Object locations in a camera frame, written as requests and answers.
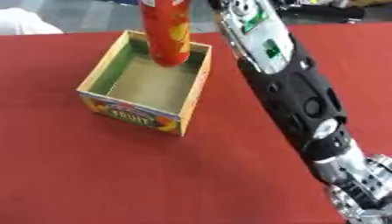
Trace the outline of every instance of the red can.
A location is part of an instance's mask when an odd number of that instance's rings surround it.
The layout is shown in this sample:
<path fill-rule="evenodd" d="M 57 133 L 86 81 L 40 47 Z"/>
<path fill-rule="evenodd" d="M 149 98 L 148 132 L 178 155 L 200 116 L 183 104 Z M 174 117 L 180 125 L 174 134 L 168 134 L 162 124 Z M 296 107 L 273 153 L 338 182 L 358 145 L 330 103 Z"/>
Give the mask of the red can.
<path fill-rule="evenodd" d="M 190 0 L 141 0 L 150 56 L 161 66 L 184 63 L 190 53 Z"/>

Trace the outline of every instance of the floor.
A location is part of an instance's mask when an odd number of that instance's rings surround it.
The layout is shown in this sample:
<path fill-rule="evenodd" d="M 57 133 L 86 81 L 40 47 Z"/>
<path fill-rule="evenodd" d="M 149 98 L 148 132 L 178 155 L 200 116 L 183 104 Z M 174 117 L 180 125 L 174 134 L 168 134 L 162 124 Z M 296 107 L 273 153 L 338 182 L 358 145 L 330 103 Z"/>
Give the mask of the floor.
<path fill-rule="evenodd" d="M 37 12 L 46 22 L 64 32 L 141 30 L 140 11 L 136 6 L 125 6 L 92 0 L 1 0 L 0 9 L 20 7 Z M 367 9 L 366 21 L 392 21 L 392 5 Z M 192 0 L 192 31 L 214 32 L 212 11 L 206 1 Z M 314 24 L 333 21 L 287 17 L 287 24 Z"/>

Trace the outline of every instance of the red tabletop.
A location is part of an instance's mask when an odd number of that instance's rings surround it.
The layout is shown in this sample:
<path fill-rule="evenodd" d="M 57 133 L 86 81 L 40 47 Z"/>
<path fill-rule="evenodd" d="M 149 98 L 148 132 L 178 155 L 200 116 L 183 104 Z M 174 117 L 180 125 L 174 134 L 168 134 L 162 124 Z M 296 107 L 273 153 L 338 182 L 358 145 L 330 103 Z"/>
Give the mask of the red tabletop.
<path fill-rule="evenodd" d="M 368 153 L 390 153 L 392 24 L 292 27 Z M 75 89 L 119 32 L 0 38 L 0 223 L 341 223 L 218 33 L 185 137 L 88 111 Z"/>

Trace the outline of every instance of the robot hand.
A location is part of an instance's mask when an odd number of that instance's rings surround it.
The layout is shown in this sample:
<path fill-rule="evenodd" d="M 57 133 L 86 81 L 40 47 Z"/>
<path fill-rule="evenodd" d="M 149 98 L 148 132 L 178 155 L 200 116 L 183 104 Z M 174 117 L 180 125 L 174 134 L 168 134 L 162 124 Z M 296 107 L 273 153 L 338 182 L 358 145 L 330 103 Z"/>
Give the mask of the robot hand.
<path fill-rule="evenodd" d="M 331 85 L 268 0 L 209 3 L 255 96 L 340 214 L 352 224 L 392 221 L 392 159 L 363 155 Z"/>

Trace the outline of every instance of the open cardboard box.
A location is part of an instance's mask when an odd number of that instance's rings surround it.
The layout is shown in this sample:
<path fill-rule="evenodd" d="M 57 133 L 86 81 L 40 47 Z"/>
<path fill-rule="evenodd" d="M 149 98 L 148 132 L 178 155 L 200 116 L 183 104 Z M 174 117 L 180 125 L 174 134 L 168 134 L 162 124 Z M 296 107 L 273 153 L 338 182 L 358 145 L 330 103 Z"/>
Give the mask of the open cardboard box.
<path fill-rule="evenodd" d="M 187 62 L 156 64 L 145 34 L 125 31 L 77 91 L 94 111 L 183 136 L 211 65 L 210 45 L 191 43 Z"/>

